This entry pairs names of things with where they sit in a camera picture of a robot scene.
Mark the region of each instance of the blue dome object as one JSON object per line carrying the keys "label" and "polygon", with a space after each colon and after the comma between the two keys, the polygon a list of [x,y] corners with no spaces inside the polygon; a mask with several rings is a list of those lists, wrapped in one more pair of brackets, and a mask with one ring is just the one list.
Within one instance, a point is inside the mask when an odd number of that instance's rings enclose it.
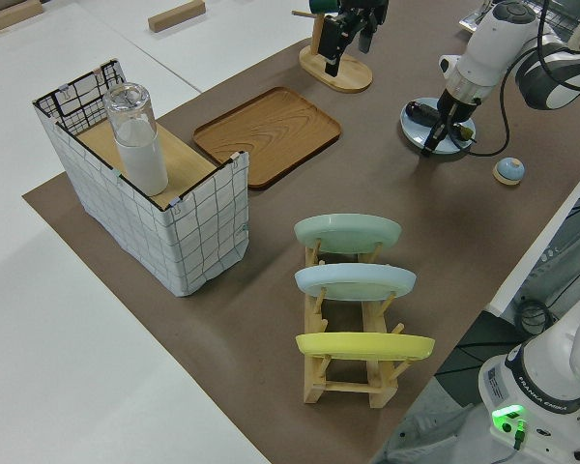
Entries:
{"label": "blue dome object", "polygon": [[515,186],[524,177],[524,164],[516,158],[503,158],[496,163],[492,172],[499,182]]}

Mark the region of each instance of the green glowing indicator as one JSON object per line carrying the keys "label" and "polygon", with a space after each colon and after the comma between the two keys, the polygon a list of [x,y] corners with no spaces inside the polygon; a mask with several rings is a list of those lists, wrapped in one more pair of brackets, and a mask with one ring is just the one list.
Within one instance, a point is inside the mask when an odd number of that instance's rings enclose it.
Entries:
{"label": "green glowing indicator", "polygon": [[510,431],[510,427],[505,424],[508,423],[507,419],[515,419],[524,411],[524,408],[518,404],[512,404],[506,408],[497,409],[492,412],[492,420],[494,421],[494,426],[499,430],[504,430],[505,432]]}

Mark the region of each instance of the yellow plate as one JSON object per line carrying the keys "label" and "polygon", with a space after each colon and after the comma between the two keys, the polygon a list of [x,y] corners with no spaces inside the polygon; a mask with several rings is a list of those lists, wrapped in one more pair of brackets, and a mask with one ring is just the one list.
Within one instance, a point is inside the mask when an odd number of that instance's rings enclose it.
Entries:
{"label": "yellow plate", "polygon": [[417,361],[432,354],[434,339],[396,333],[322,332],[297,336],[304,355],[334,360]]}

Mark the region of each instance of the wooden tray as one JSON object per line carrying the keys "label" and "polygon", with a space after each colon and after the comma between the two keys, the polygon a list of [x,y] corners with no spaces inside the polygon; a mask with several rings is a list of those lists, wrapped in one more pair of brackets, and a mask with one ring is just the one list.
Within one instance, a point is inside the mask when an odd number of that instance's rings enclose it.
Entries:
{"label": "wooden tray", "polygon": [[[157,123],[157,131],[169,183],[164,191],[150,198],[162,210],[165,210],[171,200],[195,186],[217,167],[159,123]],[[125,177],[129,178],[116,148],[109,121],[105,120],[91,127],[77,138],[107,164],[119,169]]]}
{"label": "wooden tray", "polygon": [[249,152],[247,184],[265,189],[333,144],[341,126],[296,92],[275,87],[197,128],[193,141],[219,162]]}

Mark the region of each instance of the cable connector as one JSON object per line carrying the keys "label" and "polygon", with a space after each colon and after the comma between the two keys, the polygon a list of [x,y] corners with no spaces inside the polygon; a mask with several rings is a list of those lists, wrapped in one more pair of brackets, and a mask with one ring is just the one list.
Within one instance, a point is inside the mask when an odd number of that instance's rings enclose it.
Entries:
{"label": "cable connector", "polygon": [[524,442],[524,437],[526,436],[526,423],[523,420],[518,421],[518,429],[515,431],[515,443],[513,448],[515,450],[520,450],[522,442]]}

